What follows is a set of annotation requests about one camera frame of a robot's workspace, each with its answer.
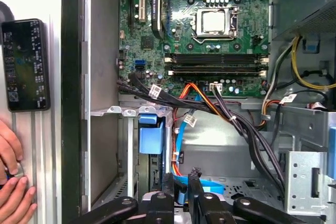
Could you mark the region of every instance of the sata port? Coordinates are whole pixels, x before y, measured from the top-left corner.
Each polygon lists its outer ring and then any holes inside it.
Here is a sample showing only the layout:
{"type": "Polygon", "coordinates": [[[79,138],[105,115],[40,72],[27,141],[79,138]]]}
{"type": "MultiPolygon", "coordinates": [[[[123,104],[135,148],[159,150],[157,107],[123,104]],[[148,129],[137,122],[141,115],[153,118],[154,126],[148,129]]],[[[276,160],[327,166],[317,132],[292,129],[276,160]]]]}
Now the sata port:
{"type": "Polygon", "coordinates": [[[137,71],[143,71],[143,70],[145,70],[145,66],[143,66],[143,65],[135,65],[135,69],[137,71]]]}
{"type": "Polygon", "coordinates": [[[135,65],[146,65],[146,61],[145,60],[135,60],[134,64],[135,65]]]}

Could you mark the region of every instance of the cable bundle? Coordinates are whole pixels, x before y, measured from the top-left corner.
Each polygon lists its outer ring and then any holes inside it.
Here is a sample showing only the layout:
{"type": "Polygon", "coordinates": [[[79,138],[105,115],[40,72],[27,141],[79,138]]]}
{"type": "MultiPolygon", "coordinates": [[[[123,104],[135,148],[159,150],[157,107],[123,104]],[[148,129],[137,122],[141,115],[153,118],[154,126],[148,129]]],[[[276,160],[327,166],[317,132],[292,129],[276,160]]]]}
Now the cable bundle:
{"type": "MultiPolygon", "coordinates": [[[[121,81],[118,81],[119,89],[127,92],[129,94],[137,95],[139,98],[143,98],[144,100],[156,103],[162,106],[169,106],[175,109],[184,108],[184,109],[194,109],[201,110],[208,113],[216,114],[220,116],[224,121],[233,125],[233,127],[237,130],[238,134],[241,135],[249,146],[249,152],[251,155],[251,159],[259,172],[263,174],[272,184],[276,186],[279,191],[279,195],[281,198],[284,198],[285,195],[285,179],[283,173],[281,171],[281,167],[277,158],[272,151],[269,143],[266,139],[261,135],[260,132],[243,116],[240,114],[229,110],[223,98],[221,97],[218,90],[214,90],[214,96],[218,101],[218,105],[212,103],[212,101],[206,96],[206,94],[202,91],[202,88],[199,88],[194,83],[189,83],[180,98],[176,98],[164,91],[161,91],[158,98],[154,99],[149,96],[150,90],[140,82],[140,80],[136,77],[135,73],[130,75],[130,80],[135,86],[135,88],[130,87],[121,81]],[[188,91],[190,88],[193,88],[203,99],[203,101],[192,101],[185,100],[187,97],[188,91]],[[264,158],[262,157],[260,147],[263,147],[269,160],[271,161],[276,175],[274,175],[271,170],[268,168],[264,158]]],[[[176,162],[173,162],[173,169],[178,174],[178,168],[176,162]]]]}

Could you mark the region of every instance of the green circuit board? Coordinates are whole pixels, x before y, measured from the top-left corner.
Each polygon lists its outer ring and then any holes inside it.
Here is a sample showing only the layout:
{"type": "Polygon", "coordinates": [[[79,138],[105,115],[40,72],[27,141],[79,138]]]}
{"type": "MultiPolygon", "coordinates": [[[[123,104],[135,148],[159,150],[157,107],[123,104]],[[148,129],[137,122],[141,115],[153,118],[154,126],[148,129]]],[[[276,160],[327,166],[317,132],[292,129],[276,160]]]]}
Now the green circuit board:
{"type": "MultiPolygon", "coordinates": [[[[212,82],[223,84],[224,97],[262,97],[265,94],[265,71],[254,76],[240,73],[190,73],[180,76],[170,73],[171,65],[167,57],[173,54],[202,54],[205,59],[211,55],[229,54],[268,56],[269,0],[225,0],[226,8],[237,8],[236,37],[232,40],[198,42],[193,39],[195,29],[192,22],[200,8],[209,8],[209,0],[164,0],[161,14],[163,39],[153,35],[152,0],[145,2],[145,21],[139,21],[139,1],[141,0],[120,0],[119,79],[130,84],[129,74],[136,71],[139,79],[148,87],[157,84],[176,96],[190,81],[201,81],[208,95],[212,94],[207,90],[212,82]],[[140,70],[135,64],[137,60],[145,62],[140,70]]],[[[217,2],[210,5],[219,6],[221,3],[217,2]]],[[[251,63],[242,61],[234,64],[235,68],[244,68],[251,63]]]]}

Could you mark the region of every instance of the blue drive bay latch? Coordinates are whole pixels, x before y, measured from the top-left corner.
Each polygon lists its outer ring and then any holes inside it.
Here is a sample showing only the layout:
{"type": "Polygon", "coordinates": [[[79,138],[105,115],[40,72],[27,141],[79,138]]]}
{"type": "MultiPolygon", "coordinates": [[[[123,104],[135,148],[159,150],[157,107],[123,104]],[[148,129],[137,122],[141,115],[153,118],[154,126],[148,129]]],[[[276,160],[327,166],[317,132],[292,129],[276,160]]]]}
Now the blue drive bay latch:
{"type": "Polygon", "coordinates": [[[161,154],[163,149],[164,119],[155,114],[141,114],[139,118],[139,152],[161,154]]]}

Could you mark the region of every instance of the smartphone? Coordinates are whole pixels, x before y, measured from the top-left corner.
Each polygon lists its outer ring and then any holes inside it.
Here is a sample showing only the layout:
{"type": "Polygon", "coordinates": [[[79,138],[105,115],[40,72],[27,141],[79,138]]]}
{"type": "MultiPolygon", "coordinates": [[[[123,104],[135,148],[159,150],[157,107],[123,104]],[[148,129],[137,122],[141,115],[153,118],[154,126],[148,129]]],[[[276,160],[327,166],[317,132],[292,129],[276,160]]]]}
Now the smartphone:
{"type": "Polygon", "coordinates": [[[44,24],[39,19],[1,24],[7,104],[11,112],[50,108],[44,24]]]}

